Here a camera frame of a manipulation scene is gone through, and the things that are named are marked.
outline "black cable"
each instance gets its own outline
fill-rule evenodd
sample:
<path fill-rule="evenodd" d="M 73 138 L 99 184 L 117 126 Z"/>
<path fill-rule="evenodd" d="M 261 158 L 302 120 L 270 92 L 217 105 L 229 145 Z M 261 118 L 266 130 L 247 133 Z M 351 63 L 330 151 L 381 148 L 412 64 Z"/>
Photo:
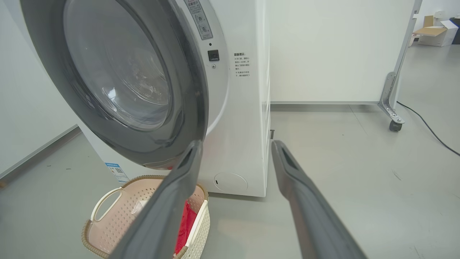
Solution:
<path fill-rule="evenodd" d="M 436 136 L 436 134 L 433 132 L 433 130 L 430 128 L 430 126 L 428 126 L 428 123 L 426 123 L 426 121 L 423 119 L 423 117 L 422 117 L 420 114 L 418 114 L 416 111 L 412 110 L 410 107 L 407 107 L 407 106 L 405 106 L 404 104 L 400 103 L 399 101 L 396 101 L 396 102 L 399 103 L 400 105 L 402 105 L 402 106 L 408 108 L 409 110 L 413 111 L 415 114 L 417 114 L 417 115 L 422 119 L 422 121 L 425 123 L 425 125 L 428 127 L 428 129 L 431 131 L 431 133 L 433 133 L 433 135 L 437 138 L 437 140 L 439 140 L 439 142 L 440 142 L 441 144 L 443 144 L 445 147 L 447 147 L 448 150 L 450 150 L 450 151 L 454 152 L 456 155 L 460 156 L 460 153 L 458 153 L 457 151 L 451 149 L 448 145 L 444 144 L 444 142 L 443 142 L 442 140 L 440 140 L 440 139 Z"/>

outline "circular access panel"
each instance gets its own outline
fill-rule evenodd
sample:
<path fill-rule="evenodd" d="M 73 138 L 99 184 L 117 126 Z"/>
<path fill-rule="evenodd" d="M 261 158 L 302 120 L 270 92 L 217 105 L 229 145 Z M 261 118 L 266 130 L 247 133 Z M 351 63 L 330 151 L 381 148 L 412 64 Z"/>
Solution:
<path fill-rule="evenodd" d="M 226 193 L 236 193 L 247 189 L 247 182 L 243 177 L 234 173 L 219 173 L 214 177 L 214 185 Z"/>

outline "gray floor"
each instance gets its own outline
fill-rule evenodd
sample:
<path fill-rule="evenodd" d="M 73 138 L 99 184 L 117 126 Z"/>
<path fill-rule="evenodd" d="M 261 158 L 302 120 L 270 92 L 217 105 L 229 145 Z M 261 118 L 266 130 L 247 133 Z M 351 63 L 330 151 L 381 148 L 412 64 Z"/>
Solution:
<path fill-rule="evenodd" d="M 411 47 L 399 100 L 460 150 L 460 46 Z M 413 113 L 399 133 L 377 106 L 276 106 L 271 128 L 370 259 L 460 257 L 460 157 Z M 119 186 L 83 135 L 0 192 L 1 258 L 96 258 L 81 229 Z M 287 201 L 214 194 L 202 258 L 299 258 Z"/>

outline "door glass window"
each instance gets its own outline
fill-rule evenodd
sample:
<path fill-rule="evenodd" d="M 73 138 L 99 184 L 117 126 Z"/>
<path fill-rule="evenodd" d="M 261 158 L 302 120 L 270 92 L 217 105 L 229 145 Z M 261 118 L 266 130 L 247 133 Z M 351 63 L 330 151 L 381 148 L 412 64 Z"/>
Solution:
<path fill-rule="evenodd" d="M 86 86 L 104 108 L 136 130 L 160 127 L 171 90 L 161 57 L 115 0 L 68 0 L 64 32 Z"/>

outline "metal bracket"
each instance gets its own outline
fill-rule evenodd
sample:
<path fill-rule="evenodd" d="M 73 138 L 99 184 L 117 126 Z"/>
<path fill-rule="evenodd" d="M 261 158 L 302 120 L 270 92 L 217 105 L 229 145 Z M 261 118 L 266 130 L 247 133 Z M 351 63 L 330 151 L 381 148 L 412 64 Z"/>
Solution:
<path fill-rule="evenodd" d="M 382 97 L 379 101 L 379 107 L 395 122 L 398 124 L 403 124 L 404 120 L 399 117 L 395 110 L 390 105 L 390 95 L 393 90 L 393 86 L 396 82 L 396 73 L 390 72 L 386 76 L 385 85 L 383 87 Z"/>

